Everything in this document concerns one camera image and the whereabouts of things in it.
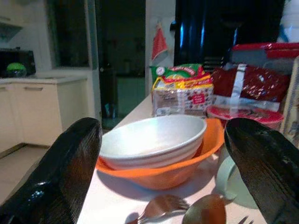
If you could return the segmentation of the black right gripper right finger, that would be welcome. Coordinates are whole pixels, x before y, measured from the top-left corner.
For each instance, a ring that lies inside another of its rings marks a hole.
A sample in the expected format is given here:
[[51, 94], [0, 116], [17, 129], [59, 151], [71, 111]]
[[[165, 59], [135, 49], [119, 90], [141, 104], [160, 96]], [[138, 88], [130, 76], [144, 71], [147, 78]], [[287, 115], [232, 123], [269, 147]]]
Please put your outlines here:
[[268, 224], [299, 222], [299, 150], [255, 120], [234, 118], [224, 132], [228, 153]]

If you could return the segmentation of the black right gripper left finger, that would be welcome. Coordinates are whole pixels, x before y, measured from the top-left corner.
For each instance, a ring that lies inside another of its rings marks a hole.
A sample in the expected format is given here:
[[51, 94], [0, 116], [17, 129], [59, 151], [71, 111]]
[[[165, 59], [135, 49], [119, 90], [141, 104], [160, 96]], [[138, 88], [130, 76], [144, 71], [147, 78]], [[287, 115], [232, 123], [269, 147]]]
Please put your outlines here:
[[75, 224], [102, 142], [97, 119], [82, 118], [61, 133], [0, 206], [2, 224]]

